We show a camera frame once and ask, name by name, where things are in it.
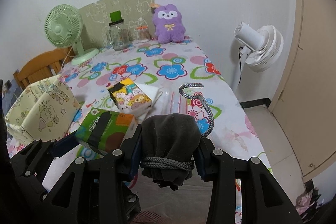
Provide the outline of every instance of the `gray rope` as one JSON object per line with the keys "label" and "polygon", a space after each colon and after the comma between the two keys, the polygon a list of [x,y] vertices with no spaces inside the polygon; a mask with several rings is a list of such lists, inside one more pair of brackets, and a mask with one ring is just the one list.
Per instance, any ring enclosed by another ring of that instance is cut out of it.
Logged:
{"label": "gray rope", "polygon": [[195,168],[194,161],[179,162],[160,157],[146,157],[140,163],[142,168],[159,168],[159,169],[182,169],[191,171]]}
{"label": "gray rope", "polygon": [[185,88],[202,88],[202,87],[204,87],[204,85],[202,83],[188,83],[188,84],[184,84],[184,85],[180,86],[179,92],[183,97],[186,97],[187,99],[190,99],[190,100],[199,99],[201,101],[205,111],[208,114],[208,118],[209,118],[209,128],[204,134],[202,134],[202,138],[206,138],[212,132],[213,126],[214,126],[214,123],[215,123],[215,119],[213,117],[212,110],[211,110],[211,108],[209,107],[208,103],[206,102],[206,100],[204,99],[204,97],[202,95],[200,95],[200,94],[198,94],[198,95],[188,95],[183,91],[183,89],[185,89]]}

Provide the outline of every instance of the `chair backrest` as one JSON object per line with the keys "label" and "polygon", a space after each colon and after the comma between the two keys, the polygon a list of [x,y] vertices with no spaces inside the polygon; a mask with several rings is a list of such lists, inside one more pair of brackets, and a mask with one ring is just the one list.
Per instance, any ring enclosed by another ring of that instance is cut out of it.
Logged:
{"label": "chair backrest", "polygon": [[14,79],[22,89],[25,89],[29,84],[53,76],[51,69],[58,74],[63,60],[65,59],[64,63],[68,63],[74,55],[71,47],[57,48],[50,52],[44,52],[30,60],[20,72],[15,72],[13,74]]}

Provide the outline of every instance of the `stuffed animal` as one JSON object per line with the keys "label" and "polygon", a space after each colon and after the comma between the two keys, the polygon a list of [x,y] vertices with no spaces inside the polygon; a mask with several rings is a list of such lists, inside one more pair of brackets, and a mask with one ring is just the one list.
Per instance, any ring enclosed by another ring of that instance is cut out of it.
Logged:
{"label": "stuffed animal", "polygon": [[160,44],[182,42],[185,28],[182,24],[182,15],[175,5],[156,8],[153,23],[156,27],[155,35]]}

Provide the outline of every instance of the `table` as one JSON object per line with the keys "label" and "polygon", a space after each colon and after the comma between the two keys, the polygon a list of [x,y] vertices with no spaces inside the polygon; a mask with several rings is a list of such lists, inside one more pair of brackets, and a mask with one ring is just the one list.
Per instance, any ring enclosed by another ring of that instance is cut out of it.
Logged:
{"label": "table", "polygon": [[[81,65],[67,64],[61,73],[63,81],[82,105],[70,126],[70,132],[79,127],[92,107],[111,108],[113,102],[106,86],[123,78],[129,77],[136,83],[154,85],[175,93],[184,83],[201,82],[203,88],[189,89],[188,93],[202,93],[213,111],[215,125],[208,138],[214,146],[235,158],[248,160],[253,156],[259,157],[266,167],[270,167],[258,136],[237,98],[214,64],[191,38],[186,37],[182,43],[164,45],[157,44],[157,41],[135,41],[130,48],[118,52],[110,47],[102,48],[97,56]],[[186,113],[195,118],[200,131],[204,133],[209,122],[201,102],[188,100],[187,104]],[[151,114],[162,114],[162,109]],[[43,182],[44,187],[50,190],[77,156],[87,160],[100,157],[79,145],[53,161]],[[206,220],[212,184],[203,183],[196,172],[176,192],[170,188],[160,189],[141,172],[128,186],[139,196],[143,210],[136,219],[138,223],[204,223]],[[236,223],[241,221],[240,190],[240,181],[236,180]]]}

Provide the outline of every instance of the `white floor tile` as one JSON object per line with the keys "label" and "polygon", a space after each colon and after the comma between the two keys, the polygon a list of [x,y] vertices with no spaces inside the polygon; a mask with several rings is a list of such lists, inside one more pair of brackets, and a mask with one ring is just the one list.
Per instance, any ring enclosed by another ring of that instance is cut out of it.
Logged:
{"label": "white floor tile", "polygon": [[305,187],[302,182],[302,172],[294,154],[280,161],[272,167],[273,174],[288,195],[293,204],[299,195],[303,194]]}
{"label": "white floor tile", "polygon": [[273,167],[293,154],[293,149],[274,116],[265,106],[244,109]]}

